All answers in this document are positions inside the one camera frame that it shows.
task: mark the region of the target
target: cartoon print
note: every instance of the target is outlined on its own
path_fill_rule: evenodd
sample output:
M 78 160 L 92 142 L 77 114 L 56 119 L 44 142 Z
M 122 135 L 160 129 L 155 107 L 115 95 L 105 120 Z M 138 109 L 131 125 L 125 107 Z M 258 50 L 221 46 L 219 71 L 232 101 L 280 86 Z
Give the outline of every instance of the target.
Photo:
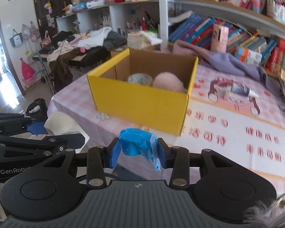
M 226 87 L 232 85 L 234 82 L 235 81 L 224 77 L 218 77 L 217 80 L 212 81 L 208 93 L 209 100 L 228 109 L 234 109 L 241 113 L 258 116 L 260 114 L 260 109 L 254 97 L 245 97 L 236 93 L 230 93 L 228 96 L 224 97 Z

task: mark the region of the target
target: cardboard box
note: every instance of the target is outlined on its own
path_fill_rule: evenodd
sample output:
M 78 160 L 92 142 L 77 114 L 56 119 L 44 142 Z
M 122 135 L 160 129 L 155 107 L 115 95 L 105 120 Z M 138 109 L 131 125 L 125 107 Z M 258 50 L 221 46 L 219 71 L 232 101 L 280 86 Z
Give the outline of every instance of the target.
M 197 66 L 195 56 L 126 49 L 89 72 L 87 78 L 99 112 L 180 135 Z M 162 72 L 174 73 L 187 93 L 127 83 L 131 74 L 154 78 Z

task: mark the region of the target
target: printed tablecloth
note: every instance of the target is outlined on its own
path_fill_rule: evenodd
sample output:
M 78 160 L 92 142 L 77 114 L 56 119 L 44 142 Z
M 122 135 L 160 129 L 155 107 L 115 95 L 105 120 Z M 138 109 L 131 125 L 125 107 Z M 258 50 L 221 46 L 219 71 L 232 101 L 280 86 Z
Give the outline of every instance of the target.
M 259 98 L 231 93 L 225 88 L 243 83 Z M 89 147 L 109 145 L 125 128 L 141 128 L 162 137 L 169 146 L 183 146 L 200 153 L 210 148 L 268 179 L 278 193 L 285 192 L 285 113 L 278 100 L 261 83 L 198 66 L 181 136 L 174 136 L 125 119 L 99 113 L 87 77 L 82 76 L 51 99 L 48 115 L 55 110 L 71 116 L 90 136 Z M 156 172 L 143 157 L 120 154 L 118 163 L 146 179 L 169 181 L 171 169 Z M 190 183 L 200 179 L 190 168 Z

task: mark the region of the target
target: yarn ball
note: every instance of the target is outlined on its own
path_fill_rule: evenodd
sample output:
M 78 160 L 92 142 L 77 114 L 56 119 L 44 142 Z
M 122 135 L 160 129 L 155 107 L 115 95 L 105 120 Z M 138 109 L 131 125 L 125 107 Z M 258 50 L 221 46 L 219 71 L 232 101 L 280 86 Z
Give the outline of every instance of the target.
M 173 92 L 186 93 L 183 82 L 175 74 L 163 72 L 158 74 L 153 81 L 153 87 Z

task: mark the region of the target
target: blue gripper pad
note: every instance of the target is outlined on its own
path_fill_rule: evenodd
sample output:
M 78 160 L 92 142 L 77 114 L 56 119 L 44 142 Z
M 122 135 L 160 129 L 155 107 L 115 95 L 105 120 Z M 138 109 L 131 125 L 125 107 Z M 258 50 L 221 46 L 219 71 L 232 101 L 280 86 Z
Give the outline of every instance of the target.
M 32 122 L 30 125 L 27 125 L 26 130 L 31 132 L 33 135 L 44 135 L 48 134 L 44 128 L 45 122 Z
M 114 168 L 117 165 L 117 160 L 120 155 L 121 145 L 119 140 L 116 141 L 114 144 L 112 151 L 111 151 L 111 157 L 110 157 L 110 168 Z
M 166 153 L 163 145 L 160 143 L 160 140 L 157 140 L 157 153 L 162 168 L 166 169 L 167 167 Z

